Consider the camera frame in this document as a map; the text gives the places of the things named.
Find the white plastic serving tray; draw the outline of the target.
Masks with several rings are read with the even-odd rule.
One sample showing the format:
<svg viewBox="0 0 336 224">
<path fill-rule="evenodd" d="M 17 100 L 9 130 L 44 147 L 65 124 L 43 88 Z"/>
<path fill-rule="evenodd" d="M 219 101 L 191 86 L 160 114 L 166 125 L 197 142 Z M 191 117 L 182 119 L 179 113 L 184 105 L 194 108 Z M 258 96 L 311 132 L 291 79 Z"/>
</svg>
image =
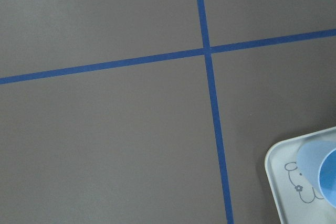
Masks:
<svg viewBox="0 0 336 224">
<path fill-rule="evenodd" d="M 332 207 L 297 168 L 299 148 L 313 140 L 335 141 L 335 127 L 274 144 L 265 157 L 265 171 L 281 223 L 335 223 Z"/>
</svg>

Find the light blue cup near corner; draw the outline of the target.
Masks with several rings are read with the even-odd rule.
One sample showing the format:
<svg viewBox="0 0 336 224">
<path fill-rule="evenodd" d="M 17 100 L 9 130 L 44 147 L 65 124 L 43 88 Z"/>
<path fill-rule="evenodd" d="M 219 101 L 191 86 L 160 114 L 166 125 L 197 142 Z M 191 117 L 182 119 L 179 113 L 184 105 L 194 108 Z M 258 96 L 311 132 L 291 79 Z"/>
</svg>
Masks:
<svg viewBox="0 0 336 224">
<path fill-rule="evenodd" d="M 335 142 L 315 140 L 303 144 L 297 166 L 313 188 L 335 207 Z"/>
</svg>

